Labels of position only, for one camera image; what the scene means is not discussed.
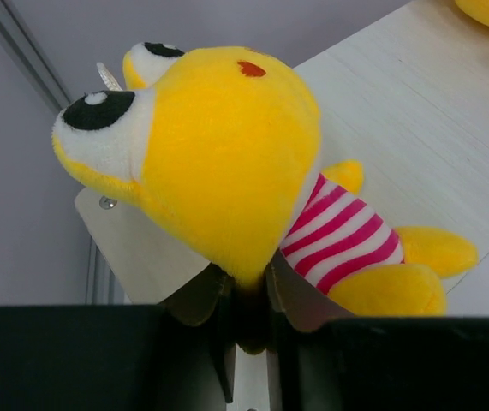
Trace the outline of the yellow frog plush front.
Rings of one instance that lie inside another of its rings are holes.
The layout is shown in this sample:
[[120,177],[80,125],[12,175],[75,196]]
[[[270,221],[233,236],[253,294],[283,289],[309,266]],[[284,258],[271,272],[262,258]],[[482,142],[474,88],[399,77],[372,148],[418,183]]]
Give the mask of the yellow frog plush front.
[[361,164],[321,164],[321,112],[288,65],[245,46],[134,45],[124,84],[62,109],[52,145],[78,182],[139,208],[228,273],[263,291],[275,253],[364,316],[439,316],[442,282],[479,261],[453,232],[391,227],[359,196]]

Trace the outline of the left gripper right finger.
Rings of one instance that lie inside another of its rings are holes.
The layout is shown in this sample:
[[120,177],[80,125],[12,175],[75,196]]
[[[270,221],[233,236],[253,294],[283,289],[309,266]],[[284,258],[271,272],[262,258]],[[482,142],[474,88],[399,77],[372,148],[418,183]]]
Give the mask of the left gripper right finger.
[[489,410],[489,317],[358,317],[276,253],[273,410]]

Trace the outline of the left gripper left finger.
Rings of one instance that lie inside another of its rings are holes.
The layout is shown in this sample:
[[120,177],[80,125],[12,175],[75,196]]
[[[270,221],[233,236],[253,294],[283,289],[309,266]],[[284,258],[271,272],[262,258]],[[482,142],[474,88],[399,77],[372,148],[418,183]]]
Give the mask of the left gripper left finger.
[[233,280],[215,265],[158,304],[0,307],[0,410],[223,410]]

